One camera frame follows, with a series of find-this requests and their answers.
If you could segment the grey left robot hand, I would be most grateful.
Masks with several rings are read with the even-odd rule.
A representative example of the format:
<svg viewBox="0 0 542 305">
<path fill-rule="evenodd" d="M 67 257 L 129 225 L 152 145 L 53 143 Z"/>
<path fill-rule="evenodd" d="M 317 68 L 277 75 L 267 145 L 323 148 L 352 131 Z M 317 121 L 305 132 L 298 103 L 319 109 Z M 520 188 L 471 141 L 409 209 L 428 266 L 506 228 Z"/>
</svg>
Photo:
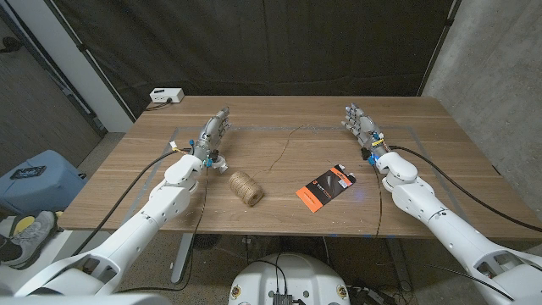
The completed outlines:
<svg viewBox="0 0 542 305">
<path fill-rule="evenodd" d="M 212 151 L 218 149 L 222 137 L 230 127 L 229 114 L 230 109 L 223 108 L 202 127 L 199 138 L 192 149 L 193 156 L 205 161 Z"/>
</svg>

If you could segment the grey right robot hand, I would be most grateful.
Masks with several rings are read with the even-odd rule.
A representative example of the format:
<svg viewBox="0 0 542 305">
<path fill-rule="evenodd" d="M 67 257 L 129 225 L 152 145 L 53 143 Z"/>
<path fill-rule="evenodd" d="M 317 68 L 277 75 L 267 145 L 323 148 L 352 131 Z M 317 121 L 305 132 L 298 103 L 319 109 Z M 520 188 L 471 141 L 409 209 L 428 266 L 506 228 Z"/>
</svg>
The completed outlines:
<svg viewBox="0 0 542 305">
<path fill-rule="evenodd" d="M 356 137 L 365 154 L 380 158 L 390 151 L 384 142 L 384 133 L 355 103 L 346 106 L 341 124 Z"/>
</svg>

